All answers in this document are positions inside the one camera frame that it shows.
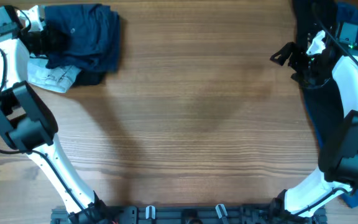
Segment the dark blue denim shorts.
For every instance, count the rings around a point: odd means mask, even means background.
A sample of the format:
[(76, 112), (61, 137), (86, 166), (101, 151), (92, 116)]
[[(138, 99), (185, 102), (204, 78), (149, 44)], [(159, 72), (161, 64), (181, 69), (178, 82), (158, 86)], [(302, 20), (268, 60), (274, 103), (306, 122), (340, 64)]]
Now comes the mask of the dark blue denim shorts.
[(116, 11), (103, 4), (46, 6), (46, 24), (67, 37), (61, 50), (48, 54), (47, 68), (73, 65), (89, 72), (118, 69), (121, 22)]

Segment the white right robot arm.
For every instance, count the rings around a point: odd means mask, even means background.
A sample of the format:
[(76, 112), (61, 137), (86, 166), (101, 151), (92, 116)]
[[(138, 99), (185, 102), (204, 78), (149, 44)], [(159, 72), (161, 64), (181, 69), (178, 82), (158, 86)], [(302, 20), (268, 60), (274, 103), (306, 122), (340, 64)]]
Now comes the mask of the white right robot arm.
[(358, 33), (319, 31), (272, 55), (293, 69), (319, 142), (317, 168), (278, 199), (286, 215), (312, 217), (336, 197), (358, 206)]

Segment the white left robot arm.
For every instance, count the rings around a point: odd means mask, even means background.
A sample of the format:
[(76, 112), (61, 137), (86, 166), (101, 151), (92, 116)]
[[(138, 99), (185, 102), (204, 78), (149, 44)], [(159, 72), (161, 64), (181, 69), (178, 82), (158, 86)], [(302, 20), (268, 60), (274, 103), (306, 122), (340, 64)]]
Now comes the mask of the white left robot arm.
[(54, 115), (26, 81), (30, 55), (61, 50), (65, 43), (39, 10), (0, 7), (0, 153), (25, 154), (47, 176), (65, 204), (64, 211), (53, 211), (52, 223), (104, 223), (110, 220), (107, 206), (72, 166)]

